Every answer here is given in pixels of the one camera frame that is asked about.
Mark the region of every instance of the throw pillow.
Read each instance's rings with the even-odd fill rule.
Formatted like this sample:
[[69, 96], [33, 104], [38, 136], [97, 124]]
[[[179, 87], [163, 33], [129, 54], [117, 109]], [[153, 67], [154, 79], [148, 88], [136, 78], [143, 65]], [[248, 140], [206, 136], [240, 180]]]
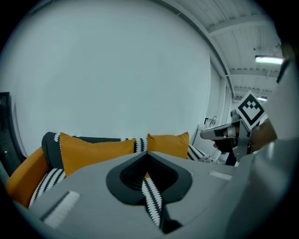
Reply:
[[135, 140], [88, 143], [60, 133], [61, 157], [66, 177], [76, 170], [134, 152]]
[[188, 153], [188, 146], [188, 132], [178, 136], [148, 134], [148, 151], [157, 151], [160, 153], [186, 159]]

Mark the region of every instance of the white ceiling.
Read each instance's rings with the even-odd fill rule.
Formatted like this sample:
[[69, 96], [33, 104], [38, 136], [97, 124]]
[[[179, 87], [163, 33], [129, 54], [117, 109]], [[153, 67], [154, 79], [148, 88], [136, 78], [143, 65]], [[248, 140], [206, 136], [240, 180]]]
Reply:
[[250, 0], [174, 0], [207, 30], [224, 57], [237, 99], [248, 90], [267, 98], [279, 65], [255, 63], [256, 55], [282, 56], [273, 22]]

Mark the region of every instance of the sofa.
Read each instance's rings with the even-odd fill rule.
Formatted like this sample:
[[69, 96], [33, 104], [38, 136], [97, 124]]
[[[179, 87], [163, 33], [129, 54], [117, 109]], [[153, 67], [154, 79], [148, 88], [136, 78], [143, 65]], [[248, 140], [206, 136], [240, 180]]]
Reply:
[[[130, 140], [130, 138], [78, 138], [89, 143]], [[147, 138], [136, 138], [134, 153], [146, 150]], [[42, 146], [31, 154], [9, 178], [6, 190], [10, 198], [28, 208], [41, 194], [62, 181], [65, 173], [59, 158], [61, 158], [59, 133], [47, 132], [42, 139]], [[186, 159], [220, 164], [192, 145], [188, 147]], [[145, 181], [147, 182], [145, 187], [152, 185], [150, 178]]]

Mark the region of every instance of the fluorescent light fixture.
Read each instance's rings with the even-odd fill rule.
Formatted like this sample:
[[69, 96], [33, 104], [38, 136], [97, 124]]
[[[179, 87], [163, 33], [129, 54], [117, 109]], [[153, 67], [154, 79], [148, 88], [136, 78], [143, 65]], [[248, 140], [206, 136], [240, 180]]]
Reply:
[[267, 99], [260, 98], [260, 97], [257, 97], [257, 99], [259, 99], [259, 100], [261, 100], [261, 101], [267, 101]]
[[257, 63], [271, 63], [281, 65], [283, 61], [283, 58], [276, 56], [256, 56]]

